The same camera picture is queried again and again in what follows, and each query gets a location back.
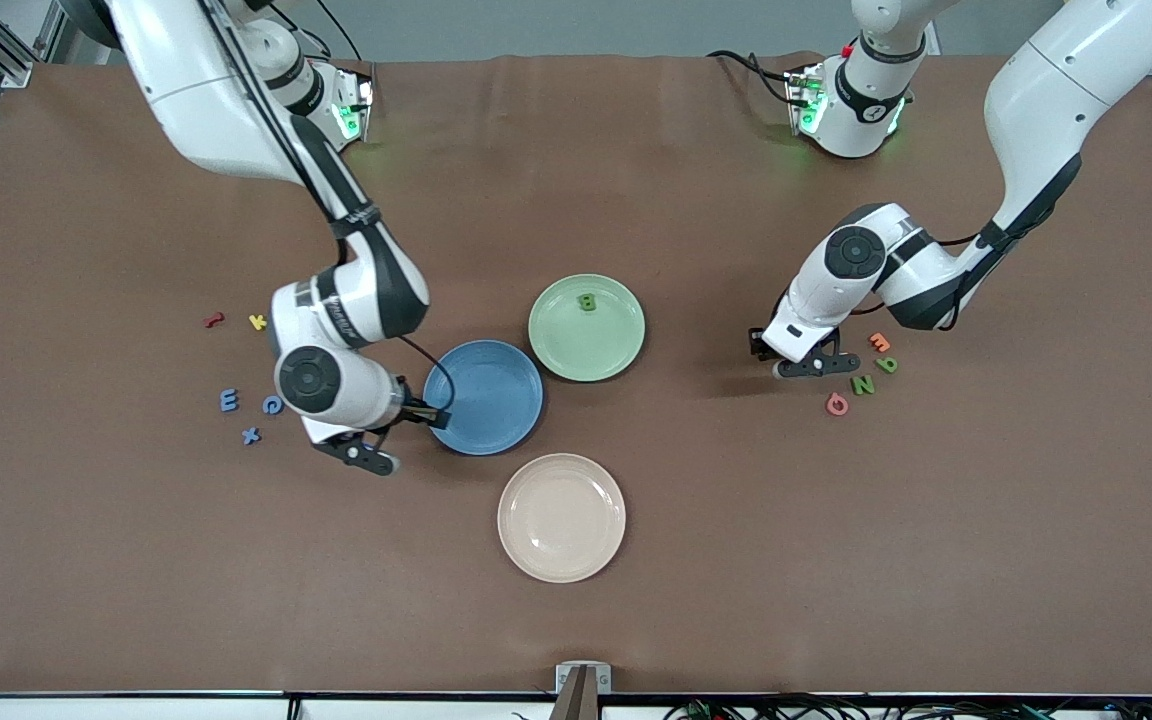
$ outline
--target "plate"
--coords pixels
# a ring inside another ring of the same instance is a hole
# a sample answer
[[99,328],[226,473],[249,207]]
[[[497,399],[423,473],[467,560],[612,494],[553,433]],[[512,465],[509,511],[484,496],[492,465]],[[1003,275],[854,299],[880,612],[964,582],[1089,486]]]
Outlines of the plate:
[[[540,372],[523,351],[499,340],[475,340],[453,347],[440,364],[456,384],[447,429],[434,437],[465,455],[494,455],[526,437],[540,418],[545,391]],[[447,376],[438,367],[425,379],[425,402],[447,404]]]
[[545,455],[509,479],[497,531],[509,560],[532,578],[575,583],[616,555],[626,538],[626,499],[598,462]]
[[526,320],[536,357],[570,381],[620,373],[639,354],[645,334],[639,300],[605,275],[568,275],[545,288]]

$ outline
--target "black circular joint cap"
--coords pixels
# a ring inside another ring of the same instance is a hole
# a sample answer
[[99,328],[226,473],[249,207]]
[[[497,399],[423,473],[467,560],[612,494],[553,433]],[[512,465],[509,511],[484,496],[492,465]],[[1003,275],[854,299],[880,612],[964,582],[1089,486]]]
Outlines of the black circular joint cap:
[[340,392],[340,365],[321,347],[297,347],[279,365],[278,388],[303,414],[323,414]]
[[882,267],[882,241],[869,228],[847,225],[833,233],[824,249],[824,266],[835,278],[869,278]]

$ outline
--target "blue plate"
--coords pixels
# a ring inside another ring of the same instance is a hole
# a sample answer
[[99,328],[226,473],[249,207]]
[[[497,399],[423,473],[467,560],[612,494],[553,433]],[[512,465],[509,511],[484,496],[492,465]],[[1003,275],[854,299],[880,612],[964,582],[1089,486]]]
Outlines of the blue plate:
[[[465,455],[494,455],[526,437],[540,418],[545,391],[540,372],[517,347],[499,340],[475,340],[452,348],[439,363],[456,382],[447,429],[434,437]],[[425,379],[425,402],[442,407],[450,392],[438,367]]]

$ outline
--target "table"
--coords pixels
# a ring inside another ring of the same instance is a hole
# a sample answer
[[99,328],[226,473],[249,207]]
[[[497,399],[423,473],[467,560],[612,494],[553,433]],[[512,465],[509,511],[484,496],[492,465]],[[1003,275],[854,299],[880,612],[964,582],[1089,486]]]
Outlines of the table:
[[[1000,65],[929,59],[858,161],[717,60],[385,65],[347,159],[429,279],[417,340],[526,348],[531,301],[579,272],[649,324],[613,381],[547,376],[526,445],[461,457],[402,427],[393,478],[260,415],[247,316],[335,253],[306,194],[175,156],[126,68],[41,65],[0,104],[0,691],[508,691],[593,657],[621,691],[1152,694],[1152,78],[954,332],[844,325],[877,386],[844,418],[844,378],[773,382],[748,351],[855,206],[986,222]],[[420,387],[408,348],[369,354]],[[569,588],[494,529],[509,475],[559,450],[630,515]]]

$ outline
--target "brown tabletop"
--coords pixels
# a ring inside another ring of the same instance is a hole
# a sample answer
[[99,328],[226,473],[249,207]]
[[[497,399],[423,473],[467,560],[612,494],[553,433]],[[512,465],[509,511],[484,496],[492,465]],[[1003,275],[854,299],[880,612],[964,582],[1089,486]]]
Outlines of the brown tabletop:
[[[855,206],[986,222],[1000,63],[930,59],[858,161],[717,60],[381,68],[348,160],[429,279],[417,340],[530,351],[532,300],[581,272],[649,325],[613,381],[547,374],[525,445],[462,457],[408,425],[392,478],[260,414],[247,316],[334,258],[305,191],[180,159],[126,68],[38,67],[0,104],[0,691],[530,689],[593,657],[622,691],[1152,692],[1152,78],[954,332],[844,325],[877,384],[844,418],[844,378],[773,382],[745,342]],[[626,493],[616,560],[575,585],[495,533],[548,452]]]

